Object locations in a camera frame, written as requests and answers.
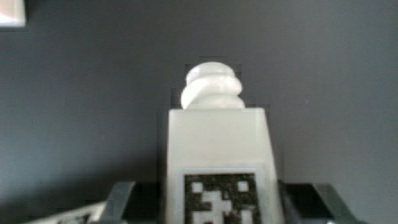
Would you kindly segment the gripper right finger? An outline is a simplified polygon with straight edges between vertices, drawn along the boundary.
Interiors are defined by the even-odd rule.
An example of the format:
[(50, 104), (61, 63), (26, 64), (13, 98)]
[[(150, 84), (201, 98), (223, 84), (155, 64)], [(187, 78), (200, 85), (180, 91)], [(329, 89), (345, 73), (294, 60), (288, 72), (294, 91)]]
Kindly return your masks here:
[(333, 214), (328, 224), (368, 224), (354, 215), (344, 198), (331, 184), (315, 184), (315, 190), (322, 198), (322, 202)]

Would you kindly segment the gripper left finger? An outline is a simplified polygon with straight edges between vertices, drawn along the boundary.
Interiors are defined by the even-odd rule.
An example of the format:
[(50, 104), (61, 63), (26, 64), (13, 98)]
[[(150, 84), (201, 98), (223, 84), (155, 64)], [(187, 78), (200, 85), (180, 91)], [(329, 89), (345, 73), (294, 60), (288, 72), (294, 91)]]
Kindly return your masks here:
[(24, 224), (129, 224), (123, 215), (134, 188), (134, 182), (118, 182), (104, 202), (40, 218)]

